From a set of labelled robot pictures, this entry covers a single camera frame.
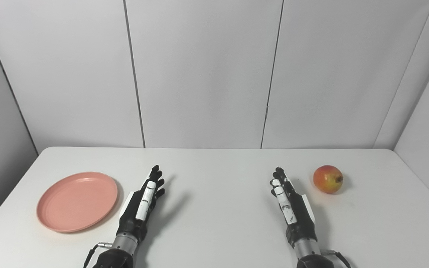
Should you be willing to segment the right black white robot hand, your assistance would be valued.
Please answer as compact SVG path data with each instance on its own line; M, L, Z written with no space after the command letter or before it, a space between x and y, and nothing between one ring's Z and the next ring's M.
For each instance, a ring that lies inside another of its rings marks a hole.
M284 216L288 243L294 244L302 239L317 242L315 217L306 195L296 192L283 168L276 167L270 180L271 194L276 197Z

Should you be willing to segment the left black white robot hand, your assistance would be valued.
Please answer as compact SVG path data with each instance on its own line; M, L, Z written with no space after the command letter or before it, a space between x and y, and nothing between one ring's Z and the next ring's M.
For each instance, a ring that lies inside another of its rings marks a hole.
M165 180L161 178L162 171L158 165L153 166L140 190L134 192L128 199L127 206L120 217L116 234L130 234L138 242L147 235L147 223L157 200L165 194L162 186Z

